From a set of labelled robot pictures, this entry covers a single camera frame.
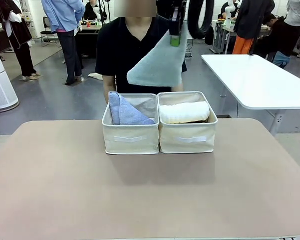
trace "folded blue towel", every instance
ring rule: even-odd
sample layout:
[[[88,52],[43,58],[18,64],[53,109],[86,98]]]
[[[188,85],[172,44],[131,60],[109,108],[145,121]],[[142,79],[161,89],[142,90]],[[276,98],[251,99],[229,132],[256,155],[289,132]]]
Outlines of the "folded blue towel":
[[[154,121],[132,106],[117,92],[109,92],[109,107],[113,125],[151,125]]]
[[[180,45],[171,46],[168,30],[155,47],[127,74],[130,84],[154,87],[176,87],[182,82],[182,64],[187,46],[187,23],[182,25]]]

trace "chair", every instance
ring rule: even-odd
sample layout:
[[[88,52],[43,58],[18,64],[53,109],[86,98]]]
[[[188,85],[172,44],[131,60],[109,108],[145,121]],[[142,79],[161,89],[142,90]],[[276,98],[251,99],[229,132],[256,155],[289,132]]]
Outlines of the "chair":
[[[50,44],[50,39],[49,39],[49,36],[53,36],[53,40],[55,41],[55,44],[57,45],[57,47],[60,47],[58,46],[57,44],[57,39],[54,39],[54,34],[51,32],[51,31],[48,31],[46,30],[47,28],[50,28],[51,27],[51,24],[50,24],[50,21],[47,17],[43,17],[43,26],[44,26],[44,31],[40,32],[41,34],[41,46],[44,47],[44,46],[47,46],[48,44]],[[48,40],[48,43],[43,45],[43,37],[47,37],[47,40]]]

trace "person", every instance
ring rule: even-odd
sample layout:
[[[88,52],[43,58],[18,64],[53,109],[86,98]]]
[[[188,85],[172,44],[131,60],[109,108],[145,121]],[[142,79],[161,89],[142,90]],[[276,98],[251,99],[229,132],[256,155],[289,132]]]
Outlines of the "person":
[[[68,74],[65,85],[71,86],[83,80],[74,30],[78,28],[84,14],[84,5],[81,0],[41,0],[41,2],[50,20],[51,31],[57,33],[62,46]]]
[[[169,21],[155,15],[155,1],[153,12],[150,13],[147,10],[152,9],[151,7],[142,8],[143,5],[150,4],[150,0],[129,0],[127,3],[133,3],[133,6],[128,4],[126,7],[127,16],[106,24],[98,35],[96,73],[102,75],[106,102],[109,91],[122,94],[182,91],[182,84],[169,88],[128,83],[128,71],[146,56],[167,32]]]
[[[288,14],[284,22],[288,25],[291,34],[290,43],[296,45],[300,37],[300,0],[289,0],[287,3]]]
[[[271,33],[257,41],[254,54],[265,58],[269,53],[280,51],[291,56],[299,37],[297,27],[287,24],[283,16],[277,18],[272,13],[264,17],[263,24],[271,28]]]
[[[231,17],[234,18],[236,13],[238,12],[238,4],[236,3],[236,0],[233,0],[234,6],[235,6],[235,10],[231,12]],[[221,7],[221,14],[219,15],[219,17],[222,17],[223,19],[226,19],[226,12],[225,12],[225,8],[228,7],[229,4],[228,2],[224,3],[223,6]]]
[[[263,17],[275,7],[274,0],[243,0],[234,25],[237,33],[233,54],[248,54],[257,38]]]
[[[94,12],[93,8],[97,8],[96,0],[89,0],[89,2],[85,5],[85,12],[83,18],[86,20],[95,20],[97,19],[97,15]]]
[[[27,82],[40,78],[40,74],[33,68],[28,45],[28,41],[32,37],[23,19],[20,2],[18,0],[0,0],[0,15],[3,28],[21,67],[21,80]]]

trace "fabric storage basket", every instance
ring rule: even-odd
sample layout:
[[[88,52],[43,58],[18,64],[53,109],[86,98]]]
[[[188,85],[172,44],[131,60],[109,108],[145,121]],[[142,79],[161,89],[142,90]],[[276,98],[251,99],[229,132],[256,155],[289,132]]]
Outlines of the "fabric storage basket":
[[[181,103],[206,101],[201,92],[164,92],[158,94],[158,105],[174,105]],[[168,124],[160,117],[160,147],[166,154],[209,153],[213,152],[216,123],[218,122],[211,106],[207,123]]]
[[[154,125],[113,125],[109,104],[103,115],[105,152],[114,155],[145,155],[159,152],[159,112],[154,94],[121,94],[131,105],[152,119]]]

